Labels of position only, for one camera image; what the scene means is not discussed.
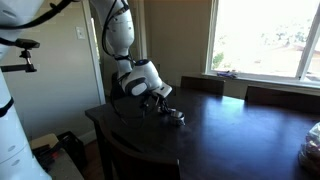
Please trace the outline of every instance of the windowsill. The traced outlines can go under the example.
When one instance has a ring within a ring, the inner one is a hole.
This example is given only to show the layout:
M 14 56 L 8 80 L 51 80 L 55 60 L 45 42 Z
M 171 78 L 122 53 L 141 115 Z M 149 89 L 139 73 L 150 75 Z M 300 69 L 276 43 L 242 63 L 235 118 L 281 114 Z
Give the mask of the windowsill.
M 269 77 L 269 79 L 253 79 L 250 77 L 238 77 L 238 78 L 228 78 L 228 77 L 221 77 L 217 76 L 216 74 L 211 73 L 202 73 L 202 76 L 208 76 L 213 77 L 215 79 L 222 79 L 230 82 L 243 82 L 248 85 L 260 85 L 260 86 L 268 86 L 268 87 L 274 87 L 274 88 L 289 88 L 294 90 L 302 90 L 312 93 L 320 93 L 320 83 L 317 82 L 303 82 L 298 80 L 292 80 L 292 79 L 277 79 L 272 80 L 272 78 Z

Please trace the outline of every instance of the chair back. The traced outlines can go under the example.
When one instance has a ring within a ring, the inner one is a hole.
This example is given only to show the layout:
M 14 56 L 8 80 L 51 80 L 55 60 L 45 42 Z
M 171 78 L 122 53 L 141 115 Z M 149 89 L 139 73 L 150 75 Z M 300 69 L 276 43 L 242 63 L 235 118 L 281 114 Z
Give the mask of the chair back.
M 117 141 L 113 133 L 105 137 L 120 180 L 180 180 L 178 159 L 137 152 Z
M 182 76 L 180 87 L 223 95 L 224 82 L 223 80 Z
M 320 96 L 315 95 L 248 86 L 245 101 L 320 114 Z

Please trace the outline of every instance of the light switch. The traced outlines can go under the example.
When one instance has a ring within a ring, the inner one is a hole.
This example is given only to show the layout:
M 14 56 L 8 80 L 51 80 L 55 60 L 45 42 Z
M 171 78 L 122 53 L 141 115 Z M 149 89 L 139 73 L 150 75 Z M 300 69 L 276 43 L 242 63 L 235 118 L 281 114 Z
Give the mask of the light switch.
M 84 28 L 83 27 L 76 27 L 77 37 L 78 39 L 86 39 L 84 35 Z

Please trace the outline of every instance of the dark wooden table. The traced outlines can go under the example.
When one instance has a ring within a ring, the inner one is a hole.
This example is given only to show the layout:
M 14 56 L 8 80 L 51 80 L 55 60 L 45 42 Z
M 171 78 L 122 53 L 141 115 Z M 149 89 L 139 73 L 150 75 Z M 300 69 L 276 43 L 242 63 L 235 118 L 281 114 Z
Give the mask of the dark wooden table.
M 178 158 L 182 179 L 313 179 L 299 166 L 297 155 L 320 116 L 180 88 L 168 100 L 170 107 L 185 113 L 185 126 L 171 125 L 170 117 L 156 109 L 141 128 L 134 127 L 142 119 L 125 125 L 110 104 L 85 112 L 95 124 L 106 179 L 112 178 L 103 145 L 108 128 L 145 153 Z M 132 98 L 116 105 L 127 115 L 139 112 L 133 110 L 138 103 Z

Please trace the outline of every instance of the plastic bag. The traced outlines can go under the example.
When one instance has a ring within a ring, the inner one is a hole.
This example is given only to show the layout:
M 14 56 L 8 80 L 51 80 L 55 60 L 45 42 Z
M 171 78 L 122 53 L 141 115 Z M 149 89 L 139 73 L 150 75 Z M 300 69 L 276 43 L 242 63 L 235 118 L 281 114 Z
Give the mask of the plastic bag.
M 306 142 L 299 151 L 299 163 L 302 167 L 320 176 L 320 123 L 317 123 L 306 135 Z

